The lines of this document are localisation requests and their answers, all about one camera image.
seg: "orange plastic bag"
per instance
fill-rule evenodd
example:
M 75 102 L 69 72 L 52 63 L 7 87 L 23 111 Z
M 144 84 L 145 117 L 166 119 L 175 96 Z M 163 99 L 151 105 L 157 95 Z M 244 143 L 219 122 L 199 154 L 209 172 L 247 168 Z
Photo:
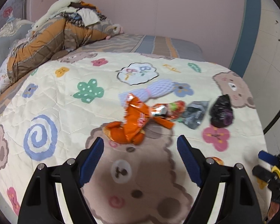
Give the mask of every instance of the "orange plastic bag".
M 168 129 L 171 129 L 174 125 L 169 120 L 153 116 L 157 108 L 147 106 L 138 97 L 130 93 L 125 104 L 124 122 L 111 122 L 105 126 L 103 131 L 111 140 L 119 144 L 140 144 L 145 135 L 143 127 L 150 119 L 154 119 L 158 124 Z

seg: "striped bed sheet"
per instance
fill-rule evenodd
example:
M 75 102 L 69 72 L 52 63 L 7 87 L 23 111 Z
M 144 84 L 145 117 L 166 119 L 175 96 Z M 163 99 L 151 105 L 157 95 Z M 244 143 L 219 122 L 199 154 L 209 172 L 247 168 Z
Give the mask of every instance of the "striped bed sheet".
M 76 51 L 136 52 L 195 61 L 206 61 L 201 48 L 193 42 L 151 35 L 118 35 L 109 40 L 101 40 L 87 44 Z

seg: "blue flower print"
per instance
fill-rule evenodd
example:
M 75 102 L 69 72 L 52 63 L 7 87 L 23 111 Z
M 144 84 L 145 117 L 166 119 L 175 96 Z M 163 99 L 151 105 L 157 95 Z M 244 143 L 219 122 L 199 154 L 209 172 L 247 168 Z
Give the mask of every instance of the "blue flower print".
M 30 83 L 26 89 L 24 90 L 23 94 L 22 94 L 22 97 L 23 98 L 30 98 L 33 93 L 35 92 L 35 90 L 38 88 L 37 85 L 33 84 L 33 83 Z
M 194 91 L 191 89 L 190 85 L 187 83 L 173 83 L 174 94 L 180 98 L 183 98 L 186 95 L 193 95 Z

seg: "quilt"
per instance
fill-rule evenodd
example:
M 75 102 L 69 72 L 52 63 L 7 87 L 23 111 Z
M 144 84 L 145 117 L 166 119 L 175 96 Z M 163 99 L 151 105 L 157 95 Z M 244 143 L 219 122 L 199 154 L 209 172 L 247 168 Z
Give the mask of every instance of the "quilt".
M 211 106 L 228 94 L 233 124 L 213 127 L 207 113 L 196 130 L 180 122 L 171 130 L 150 122 L 140 145 L 120 145 L 106 137 L 102 127 L 124 117 L 119 94 L 159 79 L 172 80 L 174 89 L 147 105 L 183 100 L 209 101 Z M 251 173 L 259 164 L 258 152 L 266 149 L 262 127 L 247 85 L 227 68 L 167 56 L 80 51 L 46 62 L 8 90 L 0 97 L 0 193 L 16 215 L 39 163 L 63 164 L 98 136 L 104 153 L 81 189 L 98 223 L 182 223 L 199 188 L 178 154 L 180 135 L 206 157 L 229 166 L 242 163 L 263 214 L 267 211 L 268 190 Z M 210 223 L 217 218 L 223 190 Z M 57 194 L 64 221 L 72 223 L 60 185 Z

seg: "black plastic bag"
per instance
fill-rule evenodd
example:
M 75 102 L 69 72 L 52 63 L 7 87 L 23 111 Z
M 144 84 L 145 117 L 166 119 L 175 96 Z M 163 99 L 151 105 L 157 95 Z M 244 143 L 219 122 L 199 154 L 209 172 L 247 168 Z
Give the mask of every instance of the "black plastic bag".
M 211 108 L 211 125 L 224 128 L 232 124 L 234 119 L 228 94 L 221 95 Z

